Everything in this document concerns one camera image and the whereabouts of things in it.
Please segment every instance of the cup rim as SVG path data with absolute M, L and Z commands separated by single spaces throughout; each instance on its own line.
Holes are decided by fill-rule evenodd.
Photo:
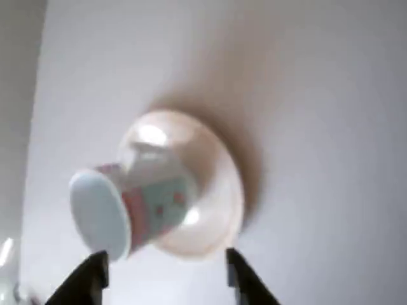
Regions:
M 120 211 L 120 216 L 121 219 L 124 221 L 124 226 L 125 226 L 125 240 L 126 240 L 126 244 L 123 248 L 123 251 L 121 253 L 121 255 L 111 261 L 111 262 L 116 262 L 116 261 L 122 261 L 123 259 L 126 259 L 129 256 L 129 253 L 131 251 L 131 243 L 132 243 L 132 227 L 131 227 L 131 221 L 130 221 L 130 215 L 128 214 L 128 210 L 126 205 L 123 202 L 123 199 L 121 198 L 121 190 L 119 190 L 116 185 L 113 183 L 113 181 L 105 174 L 101 173 L 100 171 L 96 170 L 95 168 L 85 168 L 82 170 L 77 171 L 72 178 L 69 181 L 69 205 L 71 208 L 71 215 L 74 219 L 74 223 L 75 223 L 75 228 L 77 230 L 77 232 L 79 233 L 79 235 L 81 236 L 81 239 L 83 240 L 83 242 L 85 243 L 85 245 L 92 251 L 92 248 L 89 246 L 88 242 L 83 238 L 82 232 L 78 226 L 78 222 L 76 221 L 76 217 L 75 214 L 73 213 L 73 209 L 72 209 L 72 200 L 71 200 L 71 193 L 72 193 L 72 187 L 73 184 L 82 176 L 84 175 L 94 175 L 94 176 L 98 176 L 98 178 L 102 179 L 107 187 L 109 188 L 111 194 L 113 195 L 113 197 L 116 199 L 116 205 L 118 207 L 118 210 Z

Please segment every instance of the white surface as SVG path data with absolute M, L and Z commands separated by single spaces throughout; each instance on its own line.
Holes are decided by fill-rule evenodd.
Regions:
M 153 104 L 210 119 L 259 210 L 237 247 L 283 305 L 407 303 L 407 3 L 50 1 L 24 206 L 40 294 L 82 260 L 67 183 Z M 222 255 L 145 248 L 106 304 L 234 304 Z
M 160 136 L 147 137 L 146 130 Z M 232 247 L 242 227 L 244 190 L 233 157 L 219 137 L 193 116 L 166 110 L 149 112 L 135 121 L 120 142 L 118 159 L 141 142 L 176 153 L 198 184 L 199 196 L 186 216 L 189 225 L 172 230 L 156 244 L 171 254 L 194 259 Z
M 43 0 L 0 1 L 0 304 L 2 305 L 11 304 L 10 288 L 18 278 L 25 166 L 44 13 Z

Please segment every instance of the cup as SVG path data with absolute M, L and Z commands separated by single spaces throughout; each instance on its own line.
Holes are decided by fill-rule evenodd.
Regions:
M 124 156 L 77 172 L 69 184 L 76 229 L 110 261 L 179 226 L 197 198 L 194 176 L 171 150 L 134 143 Z

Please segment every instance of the white saucer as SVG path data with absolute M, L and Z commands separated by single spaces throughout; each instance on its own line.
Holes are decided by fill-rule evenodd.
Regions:
M 173 149 L 200 184 L 200 197 L 184 223 L 155 244 L 183 258 L 202 258 L 232 246 L 243 222 L 244 189 L 231 154 L 214 132 L 187 114 L 154 111 L 139 118 L 125 134 L 119 159 L 131 142 Z

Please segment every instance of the ceramic cup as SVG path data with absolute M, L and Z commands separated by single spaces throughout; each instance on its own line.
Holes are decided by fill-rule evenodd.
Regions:
M 179 226 L 197 196 L 195 178 L 169 149 L 134 143 L 124 156 L 79 171 L 69 184 L 76 229 L 110 261 Z

